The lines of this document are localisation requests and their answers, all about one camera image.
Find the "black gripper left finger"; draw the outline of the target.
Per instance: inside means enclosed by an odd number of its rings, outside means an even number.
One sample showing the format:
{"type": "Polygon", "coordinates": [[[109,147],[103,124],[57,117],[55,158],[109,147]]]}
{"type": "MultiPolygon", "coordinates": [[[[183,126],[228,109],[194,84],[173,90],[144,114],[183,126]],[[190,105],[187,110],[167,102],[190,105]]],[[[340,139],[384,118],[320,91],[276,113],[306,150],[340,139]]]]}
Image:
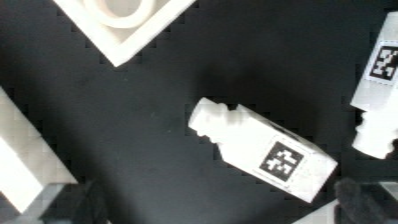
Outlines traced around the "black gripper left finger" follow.
{"type": "Polygon", "coordinates": [[[102,188],[84,184],[52,183],[22,214],[22,224],[109,224],[102,188]]]}

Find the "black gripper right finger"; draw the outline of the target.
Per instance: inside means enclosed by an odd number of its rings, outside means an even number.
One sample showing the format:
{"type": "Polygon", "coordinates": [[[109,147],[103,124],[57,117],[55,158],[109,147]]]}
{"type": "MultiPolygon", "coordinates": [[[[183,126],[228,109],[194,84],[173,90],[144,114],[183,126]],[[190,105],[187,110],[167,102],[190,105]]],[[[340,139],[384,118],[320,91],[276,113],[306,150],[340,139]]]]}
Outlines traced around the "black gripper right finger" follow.
{"type": "Polygon", "coordinates": [[[398,224],[398,182],[345,178],[334,190],[334,224],[398,224]]]}

